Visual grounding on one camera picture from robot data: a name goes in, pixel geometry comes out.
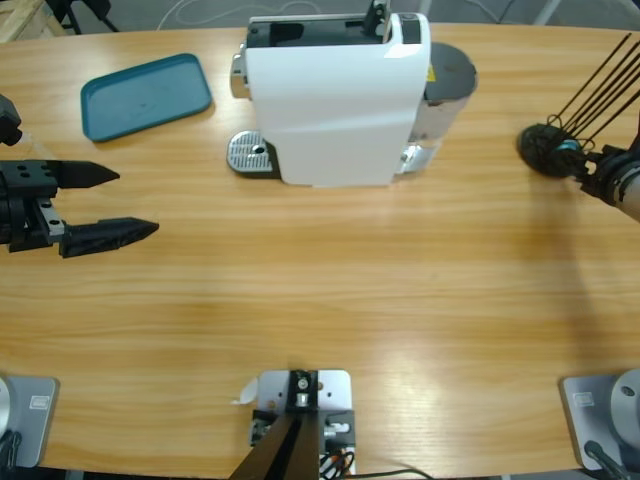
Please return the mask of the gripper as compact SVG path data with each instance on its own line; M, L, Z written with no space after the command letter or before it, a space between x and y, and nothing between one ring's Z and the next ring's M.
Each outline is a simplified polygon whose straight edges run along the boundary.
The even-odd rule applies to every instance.
M590 164L595 164L592 172ZM635 153L605 145L601 151L581 150L578 157L553 158L553 178L583 178L581 190L605 203L622 203L625 192L635 181Z
M158 223L125 217L65 227L53 207L58 188L92 188L119 178L117 172L90 161L2 161L1 244L14 253L59 242L59 255L72 258L147 238L159 229Z

